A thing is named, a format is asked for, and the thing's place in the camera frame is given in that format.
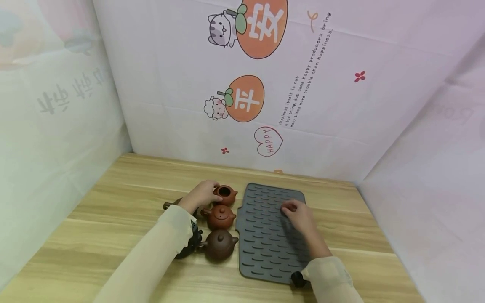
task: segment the backdrop wall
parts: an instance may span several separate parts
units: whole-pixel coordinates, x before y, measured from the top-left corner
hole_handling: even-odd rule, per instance
[[[485,32],[476,0],[95,8],[135,152],[356,182]]]
[[[485,36],[360,184],[429,303],[485,298]]]
[[[0,289],[131,150],[90,0],[0,0]]]

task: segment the red flower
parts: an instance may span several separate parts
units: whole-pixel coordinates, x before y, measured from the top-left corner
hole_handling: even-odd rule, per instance
[[[363,70],[360,73],[356,73],[356,80],[354,81],[355,83],[359,82],[359,80],[365,80],[365,70]]]

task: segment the cartoon sheep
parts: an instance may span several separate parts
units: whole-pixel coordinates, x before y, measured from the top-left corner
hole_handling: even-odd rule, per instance
[[[206,105],[204,106],[204,112],[209,118],[217,121],[218,119],[226,119],[229,116],[226,110],[226,101],[224,99],[217,99],[214,96],[206,100]]]

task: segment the hand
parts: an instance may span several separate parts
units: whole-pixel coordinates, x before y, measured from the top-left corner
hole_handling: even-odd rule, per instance
[[[281,211],[305,237],[312,259],[332,256],[327,243],[317,230],[311,209],[305,203],[297,200],[286,201],[281,205]]]
[[[312,211],[305,203],[297,200],[286,201],[281,205],[281,210],[291,221],[293,227],[304,236],[317,231]]]
[[[188,195],[182,198],[178,206],[192,214],[197,208],[206,206],[210,202],[220,202],[222,201],[222,197],[216,196],[213,193],[214,188],[218,186],[219,183],[216,181],[202,181]]]

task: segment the drying mat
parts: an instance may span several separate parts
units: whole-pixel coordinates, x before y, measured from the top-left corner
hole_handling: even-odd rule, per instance
[[[249,183],[238,209],[239,271],[246,278],[290,284],[310,261],[303,236],[281,212],[284,201],[305,203],[300,191]]]

